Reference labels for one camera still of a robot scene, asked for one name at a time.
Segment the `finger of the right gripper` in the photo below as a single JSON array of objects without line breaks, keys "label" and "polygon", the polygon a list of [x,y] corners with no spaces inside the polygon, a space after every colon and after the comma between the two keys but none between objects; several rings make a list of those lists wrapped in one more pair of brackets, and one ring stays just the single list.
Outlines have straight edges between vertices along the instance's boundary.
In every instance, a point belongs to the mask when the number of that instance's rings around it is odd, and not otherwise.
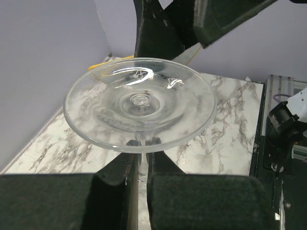
[{"label": "finger of the right gripper", "polygon": [[196,0],[193,30],[206,48],[245,21],[266,9],[275,0]]},{"label": "finger of the right gripper", "polygon": [[136,11],[135,58],[173,60],[184,52],[169,17],[157,0],[134,0]]}]

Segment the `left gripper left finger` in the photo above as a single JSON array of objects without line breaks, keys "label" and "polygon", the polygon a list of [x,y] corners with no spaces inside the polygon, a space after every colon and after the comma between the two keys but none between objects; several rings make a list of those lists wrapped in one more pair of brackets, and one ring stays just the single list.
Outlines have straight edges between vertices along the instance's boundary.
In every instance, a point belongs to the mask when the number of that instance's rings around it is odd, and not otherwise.
[{"label": "left gripper left finger", "polygon": [[0,227],[137,229],[137,156],[122,153],[95,173],[2,175]]}]

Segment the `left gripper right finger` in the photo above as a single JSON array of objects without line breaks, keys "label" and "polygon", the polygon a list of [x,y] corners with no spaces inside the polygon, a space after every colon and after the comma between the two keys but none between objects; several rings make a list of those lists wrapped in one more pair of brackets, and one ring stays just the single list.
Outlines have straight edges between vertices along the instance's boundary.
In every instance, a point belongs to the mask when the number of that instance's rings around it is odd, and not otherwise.
[{"label": "left gripper right finger", "polygon": [[186,174],[164,152],[148,153],[147,204],[153,230],[276,230],[260,181]]}]

